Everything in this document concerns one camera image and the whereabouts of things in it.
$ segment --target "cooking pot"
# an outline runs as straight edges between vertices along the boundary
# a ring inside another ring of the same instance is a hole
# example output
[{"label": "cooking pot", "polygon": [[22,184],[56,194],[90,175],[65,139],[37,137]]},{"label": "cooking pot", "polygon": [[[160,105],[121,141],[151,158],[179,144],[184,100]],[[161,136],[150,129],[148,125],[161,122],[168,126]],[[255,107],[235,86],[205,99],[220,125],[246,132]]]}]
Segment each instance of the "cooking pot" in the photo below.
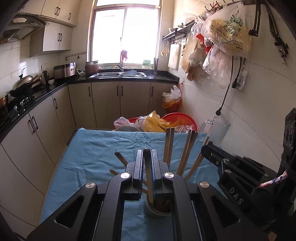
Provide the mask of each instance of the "cooking pot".
[{"label": "cooking pot", "polygon": [[4,108],[8,103],[8,92],[0,99],[0,109]]},{"label": "cooking pot", "polygon": [[85,73],[87,75],[97,74],[99,72],[99,62],[91,61],[85,63]]}]

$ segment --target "frying pan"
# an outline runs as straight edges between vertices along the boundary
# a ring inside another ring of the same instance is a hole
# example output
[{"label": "frying pan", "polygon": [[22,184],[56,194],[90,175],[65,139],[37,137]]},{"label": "frying pan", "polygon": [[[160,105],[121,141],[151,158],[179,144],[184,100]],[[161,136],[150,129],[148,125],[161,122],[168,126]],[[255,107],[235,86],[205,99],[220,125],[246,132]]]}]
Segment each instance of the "frying pan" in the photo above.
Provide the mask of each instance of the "frying pan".
[{"label": "frying pan", "polygon": [[9,94],[12,97],[19,97],[19,96],[21,96],[23,94],[26,94],[32,88],[32,85],[35,82],[39,81],[39,79],[37,81],[35,81],[37,79],[37,77],[38,77],[38,75],[36,75],[33,79],[31,79],[30,82],[21,85],[20,87],[16,88],[15,90],[9,91]]}]

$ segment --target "power cord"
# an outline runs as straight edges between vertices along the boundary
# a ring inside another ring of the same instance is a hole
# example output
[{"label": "power cord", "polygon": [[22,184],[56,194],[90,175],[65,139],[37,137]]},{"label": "power cord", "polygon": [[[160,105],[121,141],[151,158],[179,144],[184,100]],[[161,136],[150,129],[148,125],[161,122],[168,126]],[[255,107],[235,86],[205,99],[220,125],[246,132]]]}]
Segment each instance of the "power cord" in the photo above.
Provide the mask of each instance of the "power cord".
[{"label": "power cord", "polygon": [[221,107],[216,111],[216,115],[221,115],[221,110],[222,110],[222,107],[223,107],[223,105],[224,105],[224,102],[225,102],[225,99],[226,99],[226,95],[227,95],[227,93],[228,93],[228,90],[229,90],[229,87],[230,87],[230,84],[231,84],[232,74],[233,74],[233,56],[232,56],[231,77],[230,77],[229,85],[228,85],[228,87],[227,87],[227,90],[226,90],[226,93],[225,93],[225,96],[224,96],[224,100],[223,100],[223,102],[222,102],[222,105],[221,105]]}]

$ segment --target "rice cooker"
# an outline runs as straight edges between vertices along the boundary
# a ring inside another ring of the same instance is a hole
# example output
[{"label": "rice cooker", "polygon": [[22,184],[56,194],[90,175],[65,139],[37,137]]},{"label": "rice cooker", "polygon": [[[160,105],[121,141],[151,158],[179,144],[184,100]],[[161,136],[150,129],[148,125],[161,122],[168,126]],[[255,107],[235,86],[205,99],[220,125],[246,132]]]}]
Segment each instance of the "rice cooker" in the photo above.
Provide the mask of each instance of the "rice cooker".
[{"label": "rice cooker", "polygon": [[62,64],[54,67],[54,78],[56,80],[65,79],[71,80],[76,74],[76,62]]}]

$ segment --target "cabinet door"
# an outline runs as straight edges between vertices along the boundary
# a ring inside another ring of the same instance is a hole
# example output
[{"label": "cabinet door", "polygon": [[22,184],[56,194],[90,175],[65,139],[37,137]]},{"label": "cabinet door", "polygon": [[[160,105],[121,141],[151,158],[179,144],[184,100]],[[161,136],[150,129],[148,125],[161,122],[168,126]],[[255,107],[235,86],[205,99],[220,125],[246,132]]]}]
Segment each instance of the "cabinet door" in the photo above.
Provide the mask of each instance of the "cabinet door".
[{"label": "cabinet door", "polygon": [[50,22],[44,29],[43,51],[59,50],[61,25]]},{"label": "cabinet door", "polygon": [[59,10],[59,3],[60,0],[46,0],[41,15],[56,18]]},{"label": "cabinet door", "polygon": [[20,10],[20,12],[41,15],[45,0],[30,0]]},{"label": "cabinet door", "polygon": [[6,135],[2,146],[17,169],[45,194],[54,164],[33,131],[30,116],[26,114]]},{"label": "cabinet door", "polygon": [[59,42],[60,50],[71,50],[72,47],[72,31],[73,29],[61,25],[61,38]]},{"label": "cabinet door", "polygon": [[59,125],[52,98],[46,98],[29,114],[46,152],[52,162],[57,164],[67,144]]},{"label": "cabinet door", "polygon": [[121,116],[130,119],[149,114],[150,82],[120,82]]},{"label": "cabinet door", "polygon": [[149,113],[156,111],[156,113],[163,117],[166,112],[162,107],[163,103],[163,92],[170,93],[170,90],[174,87],[173,84],[164,83],[151,83],[150,99],[149,99]]},{"label": "cabinet door", "polygon": [[100,130],[112,130],[113,122],[120,117],[120,82],[91,84],[96,123]]},{"label": "cabinet door", "polygon": [[57,12],[57,19],[68,22],[69,21],[69,11],[72,0],[61,0],[59,3],[59,9]]},{"label": "cabinet door", "polygon": [[1,206],[23,221],[38,226],[44,195],[20,173],[1,145],[0,156]]},{"label": "cabinet door", "polygon": [[81,4],[81,0],[72,0],[70,12],[69,12],[68,23],[71,23],[73,25],[77,25],[80,4]]},{"label": "cabinet door", "polygon": [[78,128],[96,128],[91,83],[69,85],[70,99]]},{"label": "cabinet door", "polygon": [[68,86],[52,94],[53,103],[61,125],[66,142],[75,131],[75,121],[72,112]]}]

